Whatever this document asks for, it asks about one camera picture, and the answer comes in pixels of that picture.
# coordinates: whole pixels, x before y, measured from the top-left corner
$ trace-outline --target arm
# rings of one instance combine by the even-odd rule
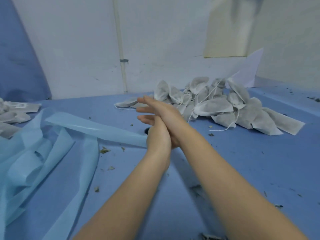
[[[306,239],[288,218],[264,199],[201,134],[186,123],[173,106],[149,97],[140,98],[139,102],[149,107],[137,108],[137,111],[161,116],[179,142],[229,239]],[[138,119],[153,124],[152,115],[140,115]]]
[[[134,239],[170,163],[170,135],[160,118],[157,122],[149,130],[143,159],[74,240]]]

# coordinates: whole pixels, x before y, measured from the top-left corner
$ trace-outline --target pipe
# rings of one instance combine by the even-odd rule
[[[121,36],[121,29],[120,29],[120,17],[119,17],[119,11],[118,11],[118,1],[112,0],[112,4],[113,4],[114,19],[115,19],[115,30],[117,33],[117,40],[118,40],[119,58],[120,60],[123,60],[124,57],[123,57],[122,36]],[[122,83],[123,83],[123,93],[128,93],[126,69],[125,69],[124,62],[120,62],[120,68],[121,68]]]

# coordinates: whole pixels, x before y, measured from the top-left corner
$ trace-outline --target pile of tea bags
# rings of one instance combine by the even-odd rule
[[[10,124],[29,121],[26,113],[38,112],[41,104],[28,104],[3,101],[0,98],[0,136],[6,139],[12,137],[20,128]]]
[[[296,135],[305,123],[290,118],[269,108],[262,107],[256,97],[250,98],[247,89],[237,84],[233,78],[217,78],[209,86],[209,77],[196,77],[180,91],[165,81],[158,83],[154,99],[173,104],[186,121],[196,120],[198,116],[211,117],[215,123],[227,128],[240,125],[246,129],[256,129],[267,135],[281,135],[283,131]],[[224,94],[226,83],[229,94]],[[116,103],[116,107],[125,108],[146,106],[133,97]]]

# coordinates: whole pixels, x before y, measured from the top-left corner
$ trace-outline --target forearm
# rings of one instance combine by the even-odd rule
[[[177,136],[230,239],[306,239],[195,129],[186,126]]]
[[[74,240],[134,239],[166,170],[170,153],[147,152]]]

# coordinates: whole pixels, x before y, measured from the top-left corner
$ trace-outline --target blue table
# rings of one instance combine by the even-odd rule
[[[320,94],[301,91],[286,84],[251,88],[249,91],[250,96],[259,98],[263,106],[303,121],[306,125],[296,136],[288,133],[267,136],[237,126],[227,131],[216,131],[210,137],[208,134],[211,132],[207,131],[209,125],[213,129],[222,127],[206,118],[199,118],[190,124],[267,200],[283,205],[281,211],[310,239],[318,239],[320,103],[307,97],[320,97]],[[134,110],[119,110],[113,105],[131,96],[42,101],[42,106],[85,119],[91,117],[92,121],[142,134],[147,125],[137,120],[137,113]],[[26,202],[26,212],[7,227],[7,240],[40,240],[46,234],[78,190],[80,146],[80,143],[74,145]],[[72,236],[115,192],[146,151],[100,140],[99,147],[102,146],[111,151],[99,156],[98,168]],[[223,229],[214,209],[198,184],[182,151],[173,150],[171,165],[161,180],[138,239],[187,240],[198,239],[201,232],[222,234]],[[99,186],[99,193],[94,192],[96,186]]]

